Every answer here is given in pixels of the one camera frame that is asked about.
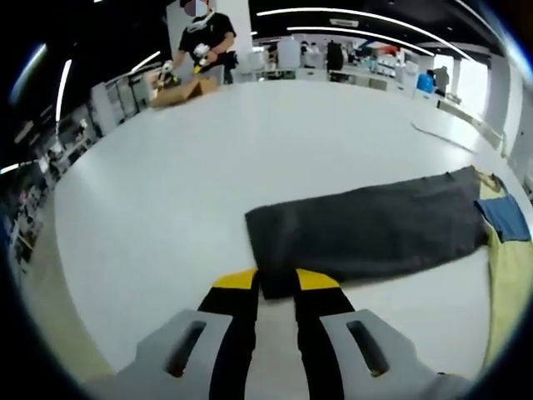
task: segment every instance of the ceiling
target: ceiling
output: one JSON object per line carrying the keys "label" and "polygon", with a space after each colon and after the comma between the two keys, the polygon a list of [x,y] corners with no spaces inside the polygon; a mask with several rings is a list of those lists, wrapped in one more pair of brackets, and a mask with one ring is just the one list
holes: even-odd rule
{"label": "ceiling", "polygon": [[[57,88],[66,60],[72,59],[63,96],[68,113],[88,99],[90,88],[131,70],[156,51],[162,59],[171,57],[165,21],[166,6],[172,0],[54,0],[10,3],[10,14],[21,18],[25,29],[16,32],[2,25],[9,38],[6,83],[2,100],[23,69],[32,50],[47,44],[47,53],[31,75],[16,109],[2,102],[7,115],[0,132],[0,163],[8,165],[29,157],[27,149],[14,146],[13,138],[24,120],[33,119],[55,104]],[[295,7],[346,8],[380,14],[425,29],[451,42],[473,43],[499,52],[497,42],[483,25],[454,0],[249,0],[252,30],[258,38],[281,36],[290,26],[331,26],[330,18],[360,21],[361,30],[399,38],[409,43],[430,39],[398,25],[368,17],[323,12],[299,12],[258,17],[260,11]]]}

